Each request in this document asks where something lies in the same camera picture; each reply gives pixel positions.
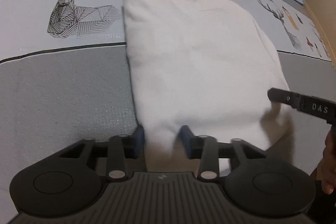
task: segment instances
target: human hand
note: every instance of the human hand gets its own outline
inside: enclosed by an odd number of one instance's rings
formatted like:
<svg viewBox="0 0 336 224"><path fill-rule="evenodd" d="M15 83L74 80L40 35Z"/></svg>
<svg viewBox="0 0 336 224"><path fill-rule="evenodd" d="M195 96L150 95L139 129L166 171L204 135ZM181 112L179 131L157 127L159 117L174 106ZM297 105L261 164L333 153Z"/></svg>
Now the human hand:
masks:
<svg viewBox="0 0 336 224"><path fill-rule="evenodd" d="M325 149L322 159L322 190L326 194L331 194L336 188L336 153L331 130L325 138Z"/></svg>

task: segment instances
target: folded white cloth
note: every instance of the folded white cloth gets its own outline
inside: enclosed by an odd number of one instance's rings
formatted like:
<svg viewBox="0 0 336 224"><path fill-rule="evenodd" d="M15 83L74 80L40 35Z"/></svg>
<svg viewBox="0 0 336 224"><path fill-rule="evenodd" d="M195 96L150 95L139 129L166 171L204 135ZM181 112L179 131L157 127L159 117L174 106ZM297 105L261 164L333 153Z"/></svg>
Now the folded white cloth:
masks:
<svg viewBox="0 0 336 224"><path fill-rule="evenodd" d="M185 124L195 135L261 149L286 132L289 108L267 97L271 87L288 89L278 54L246 10L229 0L124 0L124 15L149 170L184 165L168 159Z"/></svg>

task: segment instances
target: circular pad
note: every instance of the circular pad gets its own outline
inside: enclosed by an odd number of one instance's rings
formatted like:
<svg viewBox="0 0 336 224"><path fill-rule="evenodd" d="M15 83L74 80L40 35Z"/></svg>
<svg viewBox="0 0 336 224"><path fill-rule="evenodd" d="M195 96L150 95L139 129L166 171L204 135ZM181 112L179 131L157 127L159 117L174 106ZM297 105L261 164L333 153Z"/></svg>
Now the circular pad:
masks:
<svg viewBox="0 0 336 224"><path fill-rule="evenodd" d="M54 158L21 172L9 186L18 211L39 217L66 216L92 204L102 188L100 177L76 159Z"/></svg>
<svg viewBox="0 0 336 224"><path fill-rule="evenodd" d="M244 211L270 218L306 212L315 197L305 172L272 158L247 160L226 177L224 189Z"/></svg>

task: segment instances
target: metal pin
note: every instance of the metal pin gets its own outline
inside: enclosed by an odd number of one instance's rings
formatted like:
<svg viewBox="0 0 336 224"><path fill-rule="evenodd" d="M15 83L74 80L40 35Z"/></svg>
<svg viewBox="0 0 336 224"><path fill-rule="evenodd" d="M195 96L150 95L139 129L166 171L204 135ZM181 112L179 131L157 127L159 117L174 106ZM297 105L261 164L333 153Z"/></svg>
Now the metal pin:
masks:
<svg viewBox="0 0 336 224"><path fill-rule="evenodd" d="M212 180L212 179L217 178L217 174L212 171L203 171L201 173L201 178L206 179L206 180Z"/></svg>
<svg viewBox="0 0 336 224"><path fill-rule="evenodd" d="M112 179L121 179L125 176L125 172L121 170L113 170L109 172L109 177Z"/></svg>

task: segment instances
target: black stripe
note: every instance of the black stripe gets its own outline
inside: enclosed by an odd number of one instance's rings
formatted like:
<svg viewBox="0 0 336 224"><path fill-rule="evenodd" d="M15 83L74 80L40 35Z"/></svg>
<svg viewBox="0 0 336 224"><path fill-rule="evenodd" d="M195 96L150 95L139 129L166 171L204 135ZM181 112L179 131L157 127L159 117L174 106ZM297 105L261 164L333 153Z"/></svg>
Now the black stripe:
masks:
<svg viewBox="0 0 336 224"><path fill-rule="evenodd" d="M0 60L0 64L4 63L4 62L12 61L12 60L18 60L18 59L25 58L25 57L28 57L28 56L38 55L38 54L79 50L79 49L82 49L82 48L108 47L108 46L120 46L120 45L126 45L126 42L100 43L100 44L82 45L82 46L74 46L74 47L55 48L55 49L51 49L51 50L30 52L30 53L27 53L27 54L6 58L6 59L3 59L3 60Z"/></svg>
<svg viewBox="0 0 336 224"><path fill-rule="evenodd" d="M322 59L322 58L313 57L313 56L309 56L309 55L305 55L305 54L298 54L296 52L285 52L285 51L277 51L277 52L282 52L282 53L287 53L287 54L294 54L294 55L299 55L299 56L305 56L305 57L310 57L310 58L313 58L313 59L318 59L318 60L322 60L322 61L331 62L330 60L325 60L325 59Z"/></svg>

